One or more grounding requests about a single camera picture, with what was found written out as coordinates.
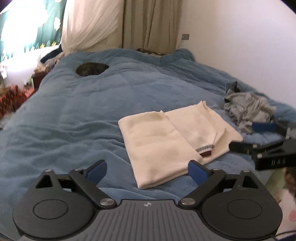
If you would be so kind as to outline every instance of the bed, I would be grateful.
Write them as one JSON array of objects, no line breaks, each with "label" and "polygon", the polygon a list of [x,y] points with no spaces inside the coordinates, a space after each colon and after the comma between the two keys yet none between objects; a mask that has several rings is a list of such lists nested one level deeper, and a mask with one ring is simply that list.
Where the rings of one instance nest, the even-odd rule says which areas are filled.
[{"label": "bed", "polygon": [[[101,62],[110,68],[98,76],[80,77],[75,70],[85,62]],[[116,201],[178,201],[196,188],[187,175],[155,188],[137,188],[118,121],[128,115],[166,112],[205,100],[235,127],[223,110],[225,85],[233,81],[238,80],[196,63],[186,49],[163,57],[113,49],[63,58],[0,132],[0,233],[13,240],[19,237],[12,210],[30,183],[48,168],[68,173],[104,159],[108,171],[98,187]],[[238,85],[242,91],[256,92],[240,81]],[[277,106],[276,117],[296,121],[293,108],[273,100],[270,104]],[[246,142],[260,144],[279,139],[273,133],[243,136]],[[272,173],[256,171],[250,156],[234,153],[207,167],[234,174],[249,169],[263,183]]]}]

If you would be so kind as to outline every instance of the gray ribbed panel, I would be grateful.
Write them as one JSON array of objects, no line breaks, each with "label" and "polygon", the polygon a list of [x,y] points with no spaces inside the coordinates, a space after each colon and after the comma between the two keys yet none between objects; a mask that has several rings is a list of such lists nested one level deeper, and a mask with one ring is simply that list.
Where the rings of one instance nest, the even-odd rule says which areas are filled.
[{"label": "gray ribbed panel", "polygon": [[[182,210],[171,200],[123,200],[115,209],[100,211],[87,229],[65,241],[226,240],[210,231],[195,211]],[[22,237],[19,241],[30,239]]]}]

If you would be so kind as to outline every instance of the wall socket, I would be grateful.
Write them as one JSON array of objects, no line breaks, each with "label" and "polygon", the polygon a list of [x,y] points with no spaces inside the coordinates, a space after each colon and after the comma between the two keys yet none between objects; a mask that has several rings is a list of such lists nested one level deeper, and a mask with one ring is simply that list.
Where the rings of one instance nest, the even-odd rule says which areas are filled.
[{"label": "wall socket", "polygon": [[189,40],[190,34],[182,34],[181,40]]}]

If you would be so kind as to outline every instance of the black cat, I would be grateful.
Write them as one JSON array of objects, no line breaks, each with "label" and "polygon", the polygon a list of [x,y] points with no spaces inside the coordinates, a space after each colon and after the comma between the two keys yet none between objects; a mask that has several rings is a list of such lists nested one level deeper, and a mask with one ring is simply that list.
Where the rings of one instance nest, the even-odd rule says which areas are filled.
[{"label": "black cat", "polygon": [[80,76],[98,75],[103,73],[109,66],[101,63],[84,63],[76,69],[76,73]]}]

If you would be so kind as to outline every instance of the cream sweater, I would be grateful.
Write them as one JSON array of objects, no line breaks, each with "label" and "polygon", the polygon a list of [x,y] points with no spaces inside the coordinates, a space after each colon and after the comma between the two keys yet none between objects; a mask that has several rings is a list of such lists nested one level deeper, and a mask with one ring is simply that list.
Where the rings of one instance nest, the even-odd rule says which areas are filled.
[{"label": "cream sweater", "polygon": [[[127,116],[118,124],[139,189],[185,175],[190,160],[207,164],[226,153],[231,141],[243,140],[206,102]],[[203,158],[196,152],[210,144],[215,145],[211,156]]]}]

